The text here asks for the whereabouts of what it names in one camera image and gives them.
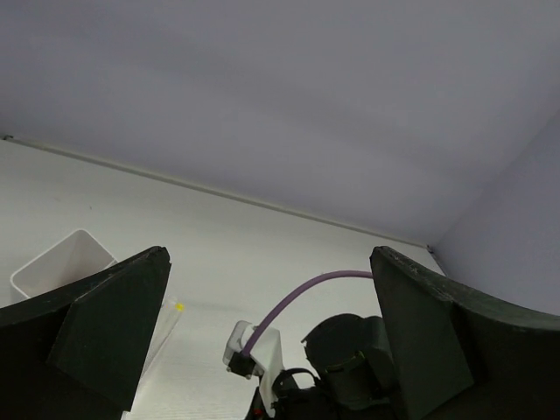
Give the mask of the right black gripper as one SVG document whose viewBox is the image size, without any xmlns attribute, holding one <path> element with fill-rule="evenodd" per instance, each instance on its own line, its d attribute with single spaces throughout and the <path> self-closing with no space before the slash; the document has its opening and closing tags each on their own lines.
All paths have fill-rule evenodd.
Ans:
<svg viewBox="0 0 560 420">
<path fill-rule="evenodd" d="M 294 376 L 308 374 L 313 386 L 300 388 Z M 327 420 L 333 418 L 333 404 L 324 383 L 311 371 L 302 367 L 283 370 L 274 380 L 271 390 L 277 400 L 272 403 L 273 416 L 265 410 L 259 389 L 255 390 L 245 420 L 285 419 L 285 420 Z"/>
</svg>

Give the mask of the yellow cap marker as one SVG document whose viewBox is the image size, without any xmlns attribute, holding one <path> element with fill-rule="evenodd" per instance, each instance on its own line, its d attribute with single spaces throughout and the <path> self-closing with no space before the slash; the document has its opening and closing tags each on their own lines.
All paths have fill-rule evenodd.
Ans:
<svg viewBox="0 0 560 420">
<path fill-rule="evenodd" d="M 146 367 L 156 359 L 166 341 L 171 337 L 184 311 L 185 306 L 176 298 L 167 297 L 164 299 L 152 334 L 150 348 L 146 356 Z"/>
</svg>

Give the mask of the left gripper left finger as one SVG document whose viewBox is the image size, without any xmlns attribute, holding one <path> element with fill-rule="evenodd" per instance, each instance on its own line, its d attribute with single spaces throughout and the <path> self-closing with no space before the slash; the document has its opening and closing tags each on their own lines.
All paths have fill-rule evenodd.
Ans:
<svg viewBox="0 0 560 420">
<path fill-rule="evenodd" d="M 119 419 L 131 410 L 171 271 L 152 247 L 1 310 L 3 419 Z"/>
</svg>

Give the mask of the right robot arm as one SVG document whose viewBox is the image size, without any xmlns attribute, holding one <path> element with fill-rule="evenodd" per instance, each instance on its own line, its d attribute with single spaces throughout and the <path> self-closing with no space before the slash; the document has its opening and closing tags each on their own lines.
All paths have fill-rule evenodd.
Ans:
<svg viewBox="0 0 560 420">
<path fill-rule="evenodd" d="M 343 313 L 304 338 L 312 369 L 281 367 L 255 389 L 247 419 L 406 419 L 382 318 Z"/>
</svg>

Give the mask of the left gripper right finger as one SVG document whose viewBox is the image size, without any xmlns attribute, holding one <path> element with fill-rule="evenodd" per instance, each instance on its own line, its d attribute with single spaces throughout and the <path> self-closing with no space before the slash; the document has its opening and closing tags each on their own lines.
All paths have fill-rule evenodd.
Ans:
<svg viewBox="0 0 560 420">
<path fill-rule="evenodd" d="M 559 317 L 492 297 L 394 249 L 370 256 L 411 419 L 557 419 Z"/>
</svg>

